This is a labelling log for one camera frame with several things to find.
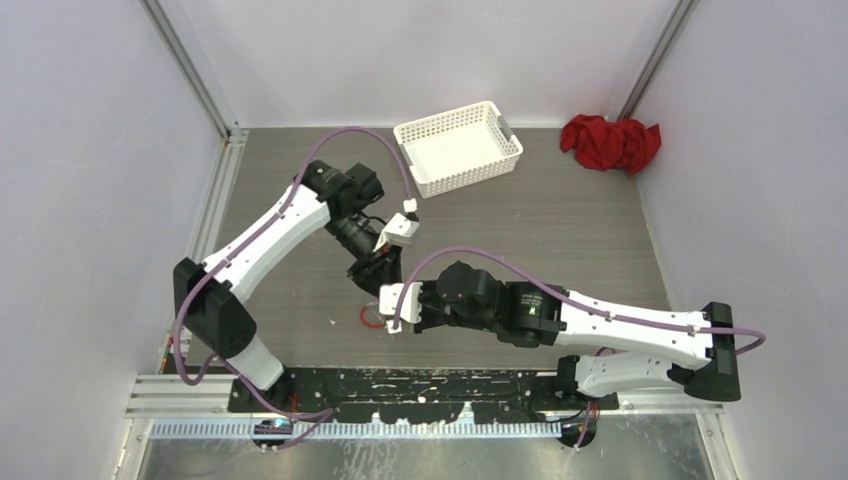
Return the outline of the red cable padlock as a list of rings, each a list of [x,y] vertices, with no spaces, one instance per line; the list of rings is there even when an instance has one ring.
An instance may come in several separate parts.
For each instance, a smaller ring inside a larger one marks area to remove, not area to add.
[[[380,313],[378,301],[372,301],[364,305],[360,309],[359,320],[361,324],[367,328],[385,328],[385,319],[384,316]]]

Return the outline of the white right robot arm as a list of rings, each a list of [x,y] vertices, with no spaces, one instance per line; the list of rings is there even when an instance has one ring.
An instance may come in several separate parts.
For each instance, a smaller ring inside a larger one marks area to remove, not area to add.
[[[517,348],[590,348],[558,363],[555,396],[567,410],[621,390],[679,385],[696,399],[741,398],[732,310],[663,311],[594,299],[560,286],[502,282],[457,261],[410,284],[400,318],[417,333],[452,326],[492,333]]]

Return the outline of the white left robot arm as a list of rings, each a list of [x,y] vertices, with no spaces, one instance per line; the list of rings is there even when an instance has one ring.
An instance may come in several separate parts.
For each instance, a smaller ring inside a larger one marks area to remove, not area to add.
[[[400,253],[417,227],[417,201],[382,231],[364,210],[384,195],[376,173],[362,164],[342,172],[323,161],[310,162],[279,201],[235,240],[201,262],[189,258],[173,271],[176,329],[188,329],[219,359],[254,387],[252,398],[269,413],[285,409],[291,385],[285,368],[264,345],[245,308],[262,279],[314,232],[327,230],[356,261],[353,281],[375,295],[400,280]]]

